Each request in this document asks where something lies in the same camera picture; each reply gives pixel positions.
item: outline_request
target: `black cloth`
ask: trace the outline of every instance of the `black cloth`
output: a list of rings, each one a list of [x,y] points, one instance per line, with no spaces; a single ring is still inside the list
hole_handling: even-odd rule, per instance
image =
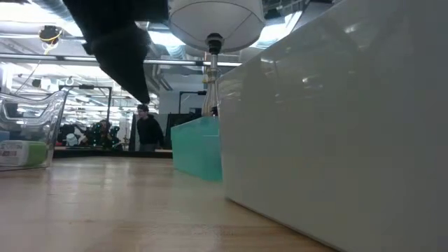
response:
[[[140,118],[137,122],[140,144],[160,144],[163,146],[163,132],[159,123],[153,115],[148,115],[147,119]]]

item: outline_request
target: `plastic container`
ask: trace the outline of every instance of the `plastic container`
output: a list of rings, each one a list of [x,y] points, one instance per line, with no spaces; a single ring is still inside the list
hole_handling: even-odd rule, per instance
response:
[[[207,116],[171,129],[174,168],[208,181],[222,181],[219,121]]]
[[[0,93],[0,171],[48,167],[67,92],[36,101]]]

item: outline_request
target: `person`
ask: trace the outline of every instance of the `person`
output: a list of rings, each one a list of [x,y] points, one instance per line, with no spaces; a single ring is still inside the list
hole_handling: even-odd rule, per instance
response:
[[[163,132],[154,115],[148,113],[148,106],[140,104],[137,106],[140,119],[137,121],[137,132],[140,138],[140,151],[151,151],[164,144]]]

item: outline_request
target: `teal container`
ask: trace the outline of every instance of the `teal container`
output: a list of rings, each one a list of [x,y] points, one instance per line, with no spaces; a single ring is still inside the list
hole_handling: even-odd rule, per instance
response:
[[[202,117],[171,128],[174,168],[208,181],[222,181],[219,121]]]

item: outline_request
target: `lamp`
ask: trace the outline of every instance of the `lamp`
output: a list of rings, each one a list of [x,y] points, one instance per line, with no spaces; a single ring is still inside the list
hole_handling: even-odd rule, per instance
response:
[[[218,54],[247,48],[265,26],[260,0],[173,0],[169,28],[186,45],[211,53],[207,95],[202,113],[211,116],[218,103]]]

